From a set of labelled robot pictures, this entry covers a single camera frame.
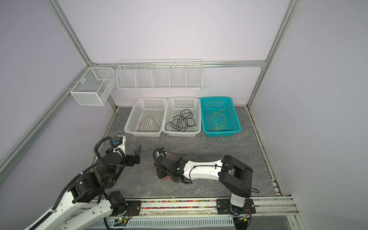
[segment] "wire mesh basket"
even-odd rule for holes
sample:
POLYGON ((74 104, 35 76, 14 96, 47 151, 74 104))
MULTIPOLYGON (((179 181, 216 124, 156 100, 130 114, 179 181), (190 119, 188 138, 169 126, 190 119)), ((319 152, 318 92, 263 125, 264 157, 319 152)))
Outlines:
POLYGON ((79 105, 103 106, 115 86, 112 68, 90 67, 70 93, 79 105))
POLYGON ((163 132, 169 136, 195 137, 201 132, 201 124, 201 101, 198 98, 175 97, 167 100, 163 132))
POLYGON ((123 60, 118 64, 116 80, 121 90, 203 88, 200 60, 123 60))
POLYGON ((162 132, 166 98, 138 98, 124 131, 138 137, 159 137, 162 132))

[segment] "yellow wire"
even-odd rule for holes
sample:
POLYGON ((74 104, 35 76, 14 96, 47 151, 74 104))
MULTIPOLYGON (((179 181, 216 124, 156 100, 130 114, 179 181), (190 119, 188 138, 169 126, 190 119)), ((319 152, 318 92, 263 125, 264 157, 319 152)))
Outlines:
POLYGON ((220 113, 221 111, 224 111, 224 110, 225 110, 225 107, 224 107, 224 109, 223 109, 223 110, 219 110, 219 111, 217 111, 217 112, 212 113, 212 120, 213 120, 213 122, 214 122, 214 123, 215 123, 215 125, 216 125, 216 128, 213 128, 213 130, 214 130, 214 131, 217 131, 217 130, 221 129, 222 127, 225 127, 225 126, 226 126, 226 124, 227 124, 225 115, 224 115, 224 114, 222 114, 222 113, 220 113), (215 122, 215 120, 214 120, 214 118, 213 118, 213 115, 214 115, 215 113, 216 113, 216 116, 217 116, 218 114, 221 114, 221 115, 223 115, 223 116, 224 116, 225 125, 220 126, 220 127, 218 127, 218 126, 217 126, 217 123, 215 122))
MULTIPOLYGON (((184 157, 184 159, 189 160, 187 157, 190 157, 190 156, 186 156, 186 157, 184 157)), ((194 156, 191 156, 191 157, 193 157, 193 158, 195 159, 195 157, 194 157, 194 156)), ((197 159, 195 159, 195 161, 196 161, 196 162, 198 162, 198 161, 197 161, 197 159)))

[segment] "red wire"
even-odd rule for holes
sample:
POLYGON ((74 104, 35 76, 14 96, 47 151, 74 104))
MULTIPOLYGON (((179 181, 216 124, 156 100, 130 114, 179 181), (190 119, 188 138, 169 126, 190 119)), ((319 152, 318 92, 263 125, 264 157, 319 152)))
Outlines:
MULTIPOLYGON (((158 130, 158 132, 159 132, 159 131, 160 131, 160 126, 158 126, 158 125, 156 124, 156 122, 155 122, 154 118, 153 118, 152 116, 147 116, 147 117, 152 118, 152 120, 153 120, 153 122, 155 123, 155 125, 159 128, 159 130, 158 130)), ((140 128, 141 128, 141 123, 142 123, 142 121, 144 121, 146 118, 144 118, 143 120, 141 120, 141 122, 139 122, 138 132, 139 132, 139 130, 140 130, 140 128)))

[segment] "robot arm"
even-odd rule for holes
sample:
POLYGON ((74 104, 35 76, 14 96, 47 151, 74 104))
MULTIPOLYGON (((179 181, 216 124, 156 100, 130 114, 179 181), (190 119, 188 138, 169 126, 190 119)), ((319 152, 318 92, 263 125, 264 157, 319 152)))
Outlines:
POLYGON ((222 160, 213 162, 174 161, 167 157, 164 148, 159 148, 153 152, 153 159, 159 179, 170 176, 172 181, 186 184, 194 179, 220 181, 231 191, 231 215, 239 214, 244 209, 245 199, 251 197, 253 169, 232 156, 225 155, 222 160))
POLYGON ((53 207, 25 230, 82 230, 101 218, 126 213, 127 202, 119 191, 115 191, 91 209, 68 220, 77 210, 104 194, 106 188, 113 187, 126 166, 139 164, 140 151, 141 146, 134 150, 134 155, 125 154, 125 136, 105 137, 100 140, 95 146, 97 162, 75 176, 61 192, 53 207), (111 148, 101 157, 98 148, 107 140, 111 148))

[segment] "teal plastic basket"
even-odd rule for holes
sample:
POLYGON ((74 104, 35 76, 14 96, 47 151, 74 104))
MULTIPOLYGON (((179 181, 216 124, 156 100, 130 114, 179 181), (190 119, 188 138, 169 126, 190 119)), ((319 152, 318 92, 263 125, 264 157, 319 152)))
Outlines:
POLYGON ((229 137, 241 131, 231 98, 201 98, 201 110, 202 129, 208 137, 229 137))

